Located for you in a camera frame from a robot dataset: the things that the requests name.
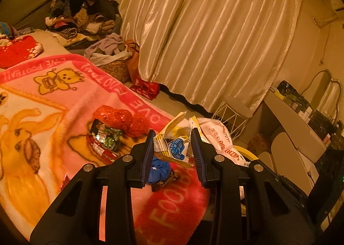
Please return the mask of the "white red plastic bag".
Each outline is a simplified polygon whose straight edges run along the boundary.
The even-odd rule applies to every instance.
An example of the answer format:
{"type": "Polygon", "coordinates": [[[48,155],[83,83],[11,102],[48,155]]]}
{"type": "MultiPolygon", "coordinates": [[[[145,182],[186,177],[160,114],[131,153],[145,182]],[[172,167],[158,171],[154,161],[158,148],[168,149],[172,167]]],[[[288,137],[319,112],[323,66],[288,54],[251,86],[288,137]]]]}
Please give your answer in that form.
{"type": "Polygon", "coordinates": [[[215,119],[196,118],[195,116],[189,118],[188,122],[191,129],[198,129],[203,142],[213,145],[217,154],[231,159],[236,165],[248,167],[248,161],[234,148],[230,133],[222,122],[215,119]]]}

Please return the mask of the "blue wrapper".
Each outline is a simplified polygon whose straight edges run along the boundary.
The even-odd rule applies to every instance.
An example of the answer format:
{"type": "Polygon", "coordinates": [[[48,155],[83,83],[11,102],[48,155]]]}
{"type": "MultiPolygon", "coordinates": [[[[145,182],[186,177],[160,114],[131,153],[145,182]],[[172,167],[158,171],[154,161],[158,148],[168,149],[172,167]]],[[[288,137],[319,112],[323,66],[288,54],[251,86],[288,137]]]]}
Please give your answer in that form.
{"type": "Polygon", "coordinates": [[[180,180],[180,175],[176,174],[176,172],[172,170],[170,163],[154,156],[147,181],[147,184],[151,186],[152,191],[157,192],[161,188],[174,183],[177,180],[180,180]]]}

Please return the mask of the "yellow white paper wrapper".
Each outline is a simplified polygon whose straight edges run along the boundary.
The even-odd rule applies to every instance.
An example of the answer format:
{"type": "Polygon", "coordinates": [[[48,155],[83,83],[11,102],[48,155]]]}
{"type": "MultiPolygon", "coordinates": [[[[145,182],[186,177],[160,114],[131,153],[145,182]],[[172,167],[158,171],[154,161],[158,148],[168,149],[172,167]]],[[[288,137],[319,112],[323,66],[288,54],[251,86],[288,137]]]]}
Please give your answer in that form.
{"type": "Polygon", "coordinates": [[[191,149],[191,126],[185,118],[187,112],[179,112],[153,138],[155,157],[159,160],[177,163],[186,168],[193,167],[189,162],[191,149]]]}

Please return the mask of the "red crinkled plastic bag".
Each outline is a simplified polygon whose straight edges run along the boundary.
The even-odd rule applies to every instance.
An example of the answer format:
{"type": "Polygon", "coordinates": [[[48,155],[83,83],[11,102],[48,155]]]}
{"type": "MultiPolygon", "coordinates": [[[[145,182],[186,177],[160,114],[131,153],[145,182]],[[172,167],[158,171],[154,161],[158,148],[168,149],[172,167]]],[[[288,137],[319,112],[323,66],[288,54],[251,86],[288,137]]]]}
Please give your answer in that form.
{"type": "Polygon", "coordinates": [[[111,106],[101,105],[93,113],[93,118],[99,120],[110,128],[119,129],[131,138],[147,135],[150,124],[145,116],[126,109],[115,109],[111,106]]]}

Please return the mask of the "yellow rimmed black trash bin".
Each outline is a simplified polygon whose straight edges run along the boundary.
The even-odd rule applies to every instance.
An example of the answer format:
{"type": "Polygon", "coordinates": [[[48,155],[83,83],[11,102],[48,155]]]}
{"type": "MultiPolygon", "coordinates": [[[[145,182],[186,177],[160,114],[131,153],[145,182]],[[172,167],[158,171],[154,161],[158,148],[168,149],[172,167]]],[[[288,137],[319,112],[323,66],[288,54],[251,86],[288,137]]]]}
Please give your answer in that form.
{"type": "Polygon", "coordinates": [[[242,154],[242,156],[244,156],[244,158],[247,158],[248,160],[250,161],[253,161],[253,160],[258,160],[259,158],[254,155],[252,152],[250,152],[249,150],[241,147],[241,146],[237,146],[235,145],[234,148],[240,152],[240,154],[242,154]]]}

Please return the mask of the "white chair by table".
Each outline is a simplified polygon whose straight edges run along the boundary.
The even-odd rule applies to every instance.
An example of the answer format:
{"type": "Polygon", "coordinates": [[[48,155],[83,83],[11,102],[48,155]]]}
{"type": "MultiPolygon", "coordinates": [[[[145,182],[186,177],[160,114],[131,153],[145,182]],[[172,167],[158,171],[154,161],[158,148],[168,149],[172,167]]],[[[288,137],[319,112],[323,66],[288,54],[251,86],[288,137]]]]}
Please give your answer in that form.
{"type": "Polygon", "coordinates": [[[273,141],[258,134],[256,142],[252,144],[262,162],[275,173],[289,179],[307,195],[310,194],[318,179],[317,169],[313,162],[296,150],[286,133],[279,133],[273,141]]]}

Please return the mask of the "green black snack packet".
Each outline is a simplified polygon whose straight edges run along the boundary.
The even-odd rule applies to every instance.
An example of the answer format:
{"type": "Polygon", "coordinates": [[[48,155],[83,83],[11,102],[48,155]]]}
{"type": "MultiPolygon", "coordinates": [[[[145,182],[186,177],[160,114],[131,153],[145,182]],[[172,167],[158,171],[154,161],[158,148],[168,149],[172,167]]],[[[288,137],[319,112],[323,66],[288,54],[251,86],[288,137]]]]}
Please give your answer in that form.
{"type": "Polygon", "coordinates": [[[118,158],[121,135],[120,129],[110,128],[100,120],[94,119],[86,140],[102,161],[106,164],[112,164],[118,158]]]}

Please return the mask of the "white dressing table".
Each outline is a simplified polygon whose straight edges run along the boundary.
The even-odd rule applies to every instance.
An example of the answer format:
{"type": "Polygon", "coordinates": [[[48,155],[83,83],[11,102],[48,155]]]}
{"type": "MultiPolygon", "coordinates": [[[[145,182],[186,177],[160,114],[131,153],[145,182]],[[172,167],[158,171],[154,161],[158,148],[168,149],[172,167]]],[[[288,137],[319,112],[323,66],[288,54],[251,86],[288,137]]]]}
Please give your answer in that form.
{"type": "Polygon", "coordinates": [[[264,104],[279,123],[279,127],[273,133],[273,139],[279,133],[286,133],[296,150],[315,164],[326,151],[326,146],[319,136],[290,106],[272,91],[268,91],[265,95],[264,104]]]}

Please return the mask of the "pink cartoon fleece blanket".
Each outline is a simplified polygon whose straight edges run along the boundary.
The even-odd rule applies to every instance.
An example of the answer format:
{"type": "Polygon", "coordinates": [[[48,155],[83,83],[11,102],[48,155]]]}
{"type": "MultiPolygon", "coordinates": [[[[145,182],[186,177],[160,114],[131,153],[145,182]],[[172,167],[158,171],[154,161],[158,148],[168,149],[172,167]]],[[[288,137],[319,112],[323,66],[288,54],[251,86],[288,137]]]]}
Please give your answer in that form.
{"type": "MultiPolygon", "coordinates": [[[[1,207],[29,240],[66,179],[108,160],[88,143],[100,106],[139,115],[159,132],[171,115],[76,54],[27,60],[1,72],[1,207]]],[[[209,193],[194,168],[172,164],[179,179],[159,191],[132,191],[135,227],[149,244],[191,244],[209,193]]]]}

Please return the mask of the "red gift bag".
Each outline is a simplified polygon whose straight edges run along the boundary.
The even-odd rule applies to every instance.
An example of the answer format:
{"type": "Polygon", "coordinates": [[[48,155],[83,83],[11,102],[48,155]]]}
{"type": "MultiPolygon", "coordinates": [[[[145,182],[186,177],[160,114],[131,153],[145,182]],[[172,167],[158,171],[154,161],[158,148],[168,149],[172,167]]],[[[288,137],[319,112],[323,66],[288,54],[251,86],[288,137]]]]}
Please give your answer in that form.
{"type": "Polygon", "coordinates": [[[146,82],[140,77],[136,78],[130,89],[149,100],[154,100],[160,93],[160,85],[158,83],[146,82]]]}

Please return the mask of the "woven laundry basket with clothes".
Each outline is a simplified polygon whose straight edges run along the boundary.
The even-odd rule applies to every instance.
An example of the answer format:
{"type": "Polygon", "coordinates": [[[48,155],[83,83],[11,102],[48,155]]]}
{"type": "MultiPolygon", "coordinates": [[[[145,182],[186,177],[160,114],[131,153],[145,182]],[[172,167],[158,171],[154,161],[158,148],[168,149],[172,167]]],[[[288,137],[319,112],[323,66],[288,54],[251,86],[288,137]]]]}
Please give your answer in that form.
{"type": "Polygon", "coordinates": [[[84,51],[84,56],[95,66],[122,83],[129,81],[127,61],[133,51],[124,43],[123,37],[112,33],[97,41],[84,51]]]}

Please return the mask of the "orange bag by curtain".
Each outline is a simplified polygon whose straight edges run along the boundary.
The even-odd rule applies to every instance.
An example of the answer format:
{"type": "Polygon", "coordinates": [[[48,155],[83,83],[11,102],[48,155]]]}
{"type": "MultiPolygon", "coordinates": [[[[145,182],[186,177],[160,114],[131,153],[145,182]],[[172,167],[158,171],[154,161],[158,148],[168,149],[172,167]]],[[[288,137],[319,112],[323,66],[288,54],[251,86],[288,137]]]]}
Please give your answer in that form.
{"type": "Polygon", "coordinates": [[[139,77],[138,64],[140,47],[133,40],[126,40],[125,46],[127,47],[127,51],[131,53],[131,57],[126,61],[126,65],[131,82],[134,84],[136,79],[139,77]]]}

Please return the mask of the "cream satin curtain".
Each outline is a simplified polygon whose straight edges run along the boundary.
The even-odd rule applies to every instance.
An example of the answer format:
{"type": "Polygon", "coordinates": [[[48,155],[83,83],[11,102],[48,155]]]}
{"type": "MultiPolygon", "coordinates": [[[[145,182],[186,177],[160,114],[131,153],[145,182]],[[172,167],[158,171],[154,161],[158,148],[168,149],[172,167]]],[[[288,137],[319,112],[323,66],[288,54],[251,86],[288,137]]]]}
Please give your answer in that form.
{"type": "Polygon", "coordinates": [[[121,33],[141,79],[214,111],[229,96],[255,111],[289,51],[302,0],[122,0],[121,33]]]}

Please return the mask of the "red floral pillow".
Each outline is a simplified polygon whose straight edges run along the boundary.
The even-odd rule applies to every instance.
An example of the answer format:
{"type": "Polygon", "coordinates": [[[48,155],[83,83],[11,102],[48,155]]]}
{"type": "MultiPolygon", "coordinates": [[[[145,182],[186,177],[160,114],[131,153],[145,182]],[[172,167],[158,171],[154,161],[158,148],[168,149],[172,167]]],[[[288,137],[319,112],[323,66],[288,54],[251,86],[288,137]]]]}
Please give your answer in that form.
{"type": "Polygon", "coordinates": [[[30,35],[19,36],[13,40],[1,39],[1,68],[11,68],[39,56],[43,51],[43,44],[30,35]]]}

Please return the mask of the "pile of clothes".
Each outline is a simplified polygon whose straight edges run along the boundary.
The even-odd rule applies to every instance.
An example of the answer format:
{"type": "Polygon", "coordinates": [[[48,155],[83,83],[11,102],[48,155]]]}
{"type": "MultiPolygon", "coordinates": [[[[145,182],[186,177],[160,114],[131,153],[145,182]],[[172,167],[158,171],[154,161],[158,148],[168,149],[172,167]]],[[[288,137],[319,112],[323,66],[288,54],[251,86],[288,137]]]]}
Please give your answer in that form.
{"type": "Polygon", "coordinates": [[[122,17],[115,0],[51,0],[46,31],[64,47],[119,34],[122,17]]]}

